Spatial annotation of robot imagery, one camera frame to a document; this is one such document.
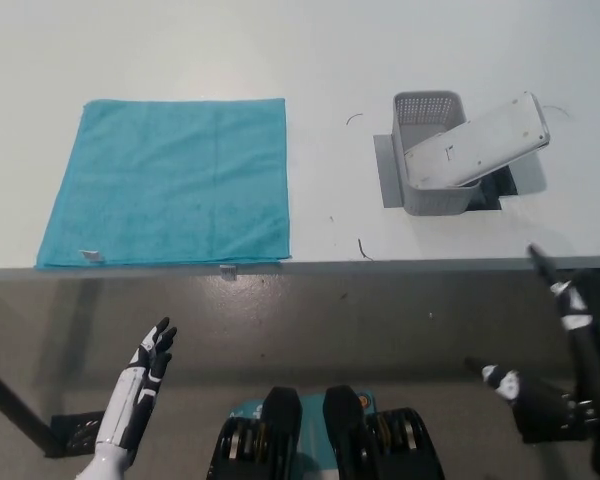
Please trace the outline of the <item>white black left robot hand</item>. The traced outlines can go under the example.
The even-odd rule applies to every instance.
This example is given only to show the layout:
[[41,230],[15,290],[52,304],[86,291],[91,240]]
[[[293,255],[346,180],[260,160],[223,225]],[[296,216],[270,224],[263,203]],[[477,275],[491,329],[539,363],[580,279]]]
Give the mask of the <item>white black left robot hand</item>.
[[104,413],[96,444],[110,444],[136,452],[172,358],[170,348],[177,334],[163,318],[141,341],[121,372]]

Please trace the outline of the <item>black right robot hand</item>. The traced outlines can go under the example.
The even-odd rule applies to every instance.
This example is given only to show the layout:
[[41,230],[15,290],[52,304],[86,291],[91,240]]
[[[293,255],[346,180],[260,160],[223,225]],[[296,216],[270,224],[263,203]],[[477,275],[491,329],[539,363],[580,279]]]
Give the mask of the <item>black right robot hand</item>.
[[567,279],[554,261],[531,244],[527,252],[551,292],[575,375],[572,391],[478,357],[465,366],[507,403],[526,443],[600,437],[600,275],[579,271]]

